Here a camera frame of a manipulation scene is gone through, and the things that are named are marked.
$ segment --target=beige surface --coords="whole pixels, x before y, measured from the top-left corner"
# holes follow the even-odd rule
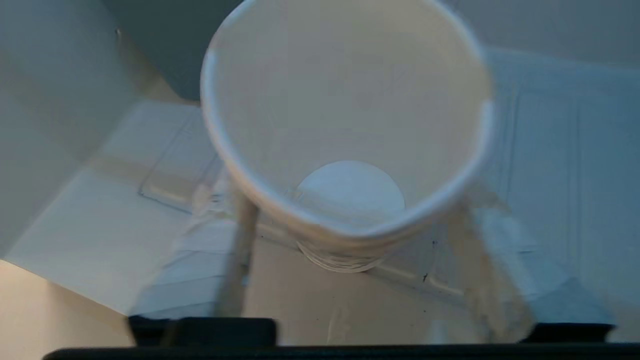
[[[64,347],[132,345],[124,316],[0,261],[0,359],[41,359]]]

